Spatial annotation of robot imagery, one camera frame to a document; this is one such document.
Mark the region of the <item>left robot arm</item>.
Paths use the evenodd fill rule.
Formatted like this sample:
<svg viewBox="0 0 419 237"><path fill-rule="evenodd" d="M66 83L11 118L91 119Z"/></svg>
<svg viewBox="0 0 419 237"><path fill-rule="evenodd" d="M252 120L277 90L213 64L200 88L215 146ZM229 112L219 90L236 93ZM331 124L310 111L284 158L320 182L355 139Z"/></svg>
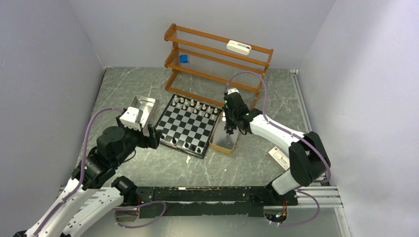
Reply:
<svg viewBox="0 0 419 237"><path fill-rule="evenodd" d="M97 146L72 172L63 192L47 213L16 237L79 237L114 208L139 209L137 186L125 176L116 178L104 192L100 189L137 147L156 149L162 131L151 124L149 134L121 126L106 128Z"/></svg>

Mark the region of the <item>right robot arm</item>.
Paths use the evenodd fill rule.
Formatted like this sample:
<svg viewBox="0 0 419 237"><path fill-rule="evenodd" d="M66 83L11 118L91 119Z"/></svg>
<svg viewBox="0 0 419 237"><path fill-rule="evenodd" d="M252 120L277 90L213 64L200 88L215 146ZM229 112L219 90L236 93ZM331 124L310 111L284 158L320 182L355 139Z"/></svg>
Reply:
<svg viewBox="0 0 419 237"><path fill-rule="evenodd" d="M316 132L292 130L259 109L249 109L235 88L224 92L224 102L226 133L232 134L237 129L244 135L257 135L283 150L289 158L289 169L274 179L266 192L271 204L279 204L287 192L309 186L320 175L330 174L330 160Z"/></svg>

